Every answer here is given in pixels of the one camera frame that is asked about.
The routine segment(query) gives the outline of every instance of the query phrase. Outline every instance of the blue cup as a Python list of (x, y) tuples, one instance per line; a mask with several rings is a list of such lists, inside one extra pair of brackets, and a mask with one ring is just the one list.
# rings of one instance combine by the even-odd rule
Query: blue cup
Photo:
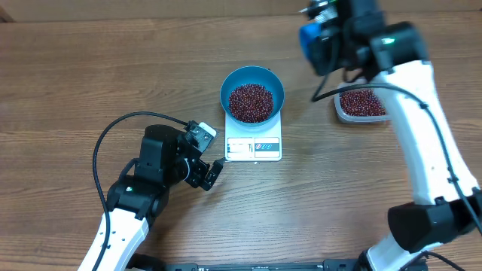
[[(260, 84), (266, 87), (266, 90), (273, 94), (273, 112), (270, 117), (260, 123), (245, 123), (237, 120), (229, 110), (229, 96), (239, 86), (244, 84)], [(281, 80), (272, 73), (269, 69), (258, 66), (246, 66), (231, 72), (226, 77), (223, 85), (221, 86), (221, 105), (234, 121), (238, 124), (247, 127), (257, 127), (269, 123), (283, 107), (285, 103), (285, 88), (283, 87)]]

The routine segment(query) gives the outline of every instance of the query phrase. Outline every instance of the wooden tabletop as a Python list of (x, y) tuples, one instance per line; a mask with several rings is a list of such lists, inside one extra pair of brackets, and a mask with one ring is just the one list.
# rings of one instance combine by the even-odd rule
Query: wooden tabletop
[[(482, 179), (482, 13), (389, 14), (418, 25), (460, 151)], [(203, 159), (224, 155), (219, 88), (244, 65), (282, 80), (283, 158), (229, 163), (215, 187), (170, 194), (139, 252), (169, 263), (308, 262), (353, 258), (389, 232), (386, 212), (411, 201), (389, 125), (337, 121), (332, 100), (309, 102), (320, 82), (302, 56), (303, 17), (0, 24), (0, 269), (76, 270), (102, 207), (91, 159), (101, 131), (131, 111), (206, 121), (221, 132)], [(327, 89), (340, 83), (334, 73)], [(116, 126), (99, 152), (106, 192), (144, 128)], [(482, 238), (436, 252), (482, 269)], [(430, 260), (435, 270), (448, 269)]]

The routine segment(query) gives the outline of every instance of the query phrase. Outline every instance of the pile of beans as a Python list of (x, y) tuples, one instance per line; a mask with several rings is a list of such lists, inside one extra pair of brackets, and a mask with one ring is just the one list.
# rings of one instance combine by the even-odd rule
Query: pile of beans
[(273, 112), (273, 94), (260, 84), (237, 87), (229, 96), (229, 110), (239, 121), (260, 123)]
[(343, 111), (356, 117), (384, 116), (385, 108), (372, 89), (356, 90), (340, 95)]

